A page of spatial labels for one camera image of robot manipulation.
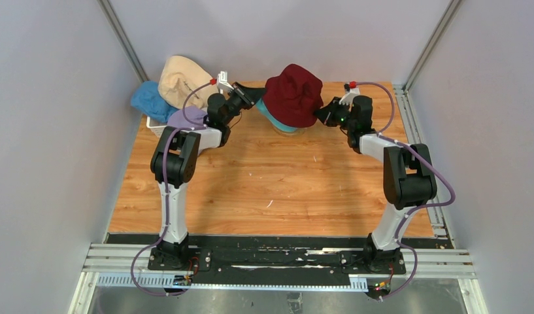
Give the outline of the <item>maroon bucket hat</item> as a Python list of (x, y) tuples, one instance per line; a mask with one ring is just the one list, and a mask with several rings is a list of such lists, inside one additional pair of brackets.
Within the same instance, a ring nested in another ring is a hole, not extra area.
[(324, 104), (322, 88), (318, 77), (292, 63), (267, 80), (262, 101), (276, 121), (292, 128), (309, 128), (317, 121), (314, 112)]

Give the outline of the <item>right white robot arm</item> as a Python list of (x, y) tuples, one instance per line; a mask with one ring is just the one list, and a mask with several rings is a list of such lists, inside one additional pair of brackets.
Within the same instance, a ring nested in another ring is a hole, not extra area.
[(370, 156), (383, 165), (383, 192), (386, 208), (378, 226), (365, 242), (357, 262), (368, 272), (378, 273), (400, 259), (399, 243), (413, 216), (413, 209), (425, 205), (437, 193), (437, 183), (425, 144), (400, 145), (383, 137), (372, 127), (373, 100), (356, 96), (351, 104), (333, 100), (314, 112), (327, 127), (338, 127), (347, 136), (348, 146), (358, 154)]

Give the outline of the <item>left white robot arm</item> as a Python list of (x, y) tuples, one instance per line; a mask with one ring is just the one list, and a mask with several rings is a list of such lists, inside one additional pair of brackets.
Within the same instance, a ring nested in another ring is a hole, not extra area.
[(235, 82), (226, 93), (213, 93), (206, 111), (190, 118), (187, 126), (167, 126), (156, 147), (150, 170), (161, 189), (161, 231), (152, 246), (151, 270), (184, 270), (195, 260), (189, 248), (186, 225), (186, 195), (200, 153), (224, 146), (229, 139), (230, 122), (243, 110), (251, 109), (266, 92)]

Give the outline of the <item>turquoise bucket hat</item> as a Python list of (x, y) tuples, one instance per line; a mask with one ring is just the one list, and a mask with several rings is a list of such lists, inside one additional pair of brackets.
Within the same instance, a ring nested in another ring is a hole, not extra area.
[(264, 101), (262, 99), (260, 99), (255, 107), (258, 109), (258, 111), (268, 119), (268, 121), (271, 123), (271, 125), (276, 125), (276, 126), (287, 126), (283, 123), (281, 123), (280, 121), (278, 121), (268, 110), (268, 108), (266, 107)]

